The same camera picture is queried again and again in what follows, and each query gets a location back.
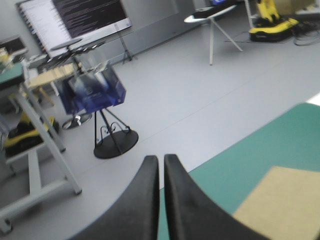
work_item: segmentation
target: computer screen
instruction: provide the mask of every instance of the computer screen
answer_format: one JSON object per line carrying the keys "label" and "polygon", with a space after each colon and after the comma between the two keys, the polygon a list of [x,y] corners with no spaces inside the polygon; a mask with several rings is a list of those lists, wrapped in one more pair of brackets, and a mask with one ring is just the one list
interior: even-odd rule
{"label": "computer screen", "polygon": [[75,38],[92,43],[132,26],[120,0],[27,0],[18,10],[50,57],[66,52],[53,47]]}
{"label": "computer screen", "polygon": [[0,40],[0,49],[5,48],[9,54],[19,55],[24,54],[28,50],[19,36]]}

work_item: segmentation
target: chair base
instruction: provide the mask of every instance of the chair base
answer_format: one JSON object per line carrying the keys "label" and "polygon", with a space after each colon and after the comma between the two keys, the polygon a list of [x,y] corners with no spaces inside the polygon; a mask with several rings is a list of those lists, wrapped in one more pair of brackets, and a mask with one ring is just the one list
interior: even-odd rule
{"label": "chair base", "polygon": [[118,157],[130,149],[132,149],[138,142],[139,135],[133,130],[117,131],[105,137],[98,142],[94,148],[93,154],[99,159],[112,159]]}
{"label": "chair base", "polygon": [[76,115],[73,118],[69,119],[62,125],[63,130],[70,130],[77,127],[80,127],[82,124],[85,124],[89,122],[89,120],[92,118],[91,113],[85,113],[81,115]]}

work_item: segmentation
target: yellow robot base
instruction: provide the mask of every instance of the yellow robot base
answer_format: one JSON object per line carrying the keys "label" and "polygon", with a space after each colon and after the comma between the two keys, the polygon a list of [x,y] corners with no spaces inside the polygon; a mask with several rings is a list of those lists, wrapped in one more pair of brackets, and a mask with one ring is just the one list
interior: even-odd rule
{"label": "yellow robot base", "polygon": [[253,42],[279,42],[292,36],[293,28],[298,21],[289,18],[275,26],[253,27],[250,29],[250,40]]}

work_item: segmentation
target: gray floor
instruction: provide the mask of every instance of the gray floor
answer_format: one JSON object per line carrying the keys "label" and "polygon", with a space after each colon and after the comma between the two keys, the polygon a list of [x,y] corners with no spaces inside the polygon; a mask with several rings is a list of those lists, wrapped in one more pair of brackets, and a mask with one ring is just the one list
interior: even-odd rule
{"label": "gray floor", "polygon": [[[231,36],[249,27],[243,7],[219,23]],[[244,52],[238,52],[215,33],[214,66],[209,66],[208,25],[117,64],[127,97],[112,110],[139,133],[138,144],[123,156],[100,160],[93,156],[93,121],[63,131],[64,156],[83,193],[73,196],[65,189],[20,214],[12,219],[14,231],[2,239],[66,239],[109,208],[144,156],[158,156],[162,187],[164,154],[178,154],[190,171],[320,92],[319,44],[240,43]],[[63,122],[68,116],[57,103],[48,111]],[[44,183],[62,177],[51,159],[43,161],[41,173]],[[27,172],[6,178],[0,183],[0,207],[27,193]]]}

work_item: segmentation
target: beige paper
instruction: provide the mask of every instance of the beige paper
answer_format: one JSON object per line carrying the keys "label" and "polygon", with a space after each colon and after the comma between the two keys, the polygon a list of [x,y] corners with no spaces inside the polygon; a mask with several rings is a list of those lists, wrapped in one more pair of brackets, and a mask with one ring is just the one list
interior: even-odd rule
{"label": "beige paper", "polygon": [[234,213],[272,240],[316,240],[320,172],[274,166]]}
{"label": "beige paper", "polygon": [[51,82],[66,78],[74,74],[73,64],[67,64],[64,66],[56,67],[52,70],[39,74],[35,78],[30,79],[27,83],[27,87],[35,89],[37,87],[49,84]]}

